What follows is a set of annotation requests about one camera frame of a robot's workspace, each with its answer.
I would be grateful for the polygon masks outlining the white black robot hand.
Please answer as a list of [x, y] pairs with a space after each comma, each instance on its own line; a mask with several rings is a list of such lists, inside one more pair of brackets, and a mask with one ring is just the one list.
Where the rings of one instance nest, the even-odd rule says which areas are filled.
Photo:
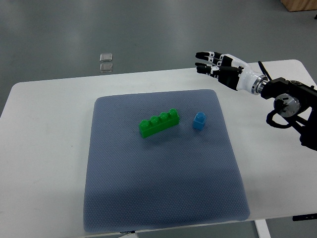
[[205, 61], [195, 63], [197, 73], [211, 76], [235, 91], [258, 95], [270, 80], [266, 73], [254, 71], [248, 63], [230, 54], [197, 52], [195, 57]]

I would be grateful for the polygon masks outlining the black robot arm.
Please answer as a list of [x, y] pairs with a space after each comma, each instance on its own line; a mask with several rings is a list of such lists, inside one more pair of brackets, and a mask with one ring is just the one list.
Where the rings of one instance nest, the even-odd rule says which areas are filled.
[[317, 91], [299, 81], [277, 78], [261, 87], [261, 97], [273, 98], [273, 110], [266, 123], [272, 127], [294, 128], [302, 146], [317, 149]]

